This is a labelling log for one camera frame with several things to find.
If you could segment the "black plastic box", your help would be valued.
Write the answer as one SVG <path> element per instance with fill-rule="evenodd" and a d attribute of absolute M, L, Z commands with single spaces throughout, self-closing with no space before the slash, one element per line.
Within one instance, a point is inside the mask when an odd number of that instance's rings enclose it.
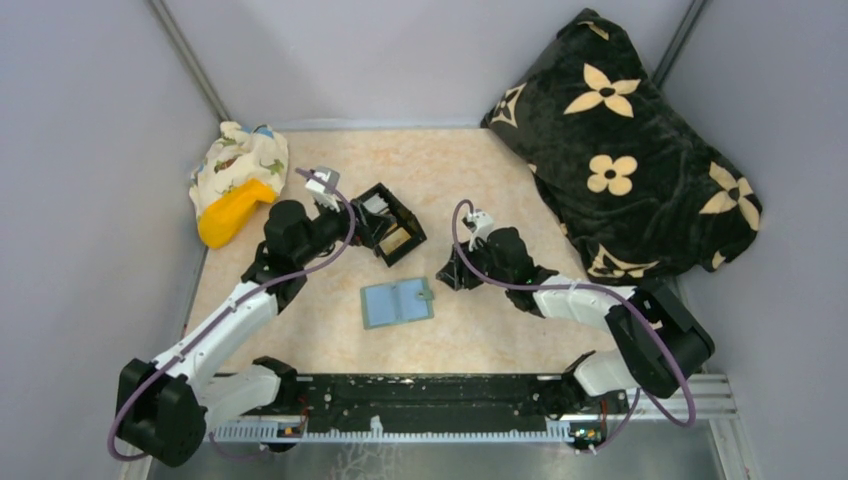
<path fill-rule="evenodd" d="M 380 193 L 388 201 L 391 210 L 389 215 L 370 215 L 365 211 L 362 202 L 373 193 Z M 369 249 L 387 267 L 397 264 L 403 257 L 427 240 L 423 226 L 415 214 L 382 183 L 374 185 L 354 198 L 351 201 L 351 206 L 356 219 L 351 244 Z M 388 233 L 398 227 L 406 229 L 411 238 L 392 255 L 386 256 L 379 244 Z"/>

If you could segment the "green card holder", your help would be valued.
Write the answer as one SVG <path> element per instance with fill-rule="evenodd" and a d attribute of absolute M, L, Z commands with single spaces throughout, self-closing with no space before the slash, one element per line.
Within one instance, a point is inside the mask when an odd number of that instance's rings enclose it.
<path fill-rule="evenodd" d="M 363 328 L 373 330 L 432 319 L 434 298 L 425 277 L 363 287 L 360 289 Z"/>

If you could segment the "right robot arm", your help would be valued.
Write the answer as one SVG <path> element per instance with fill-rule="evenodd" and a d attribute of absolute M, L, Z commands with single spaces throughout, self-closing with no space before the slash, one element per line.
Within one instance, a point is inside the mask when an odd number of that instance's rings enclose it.
<path fill-rule="evenodd" d="M 564 372 L 576 402 L 632 388 L 667 399 L 715 352 L 711 336 L 663 282 L 579 283 L 537 264 L 513 227 L 454 246 L 436 278 L 454 291 L 499 286 L 520 311 L 609 334 L 613 349 L 585 353 Z"/>

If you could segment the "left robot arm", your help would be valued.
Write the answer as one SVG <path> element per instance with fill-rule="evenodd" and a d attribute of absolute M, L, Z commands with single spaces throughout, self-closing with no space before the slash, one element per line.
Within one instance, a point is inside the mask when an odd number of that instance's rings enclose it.
<path fill-rule="evenodd" d="M 222 424 L 249 411 L 297 402 L 296 370 L 264 356 L 244 370 L 219 369 L 247 340 L 278 317 L 306 285 L 349 246 L 365 244 L 370 220 L 361 199 L 316 198 L 272 206 L 264 239 L 225 301 L 177 343 L 120 371 L 116 411 L 106 445 L 119 462 L 153 457 L 178 467 Z"/>

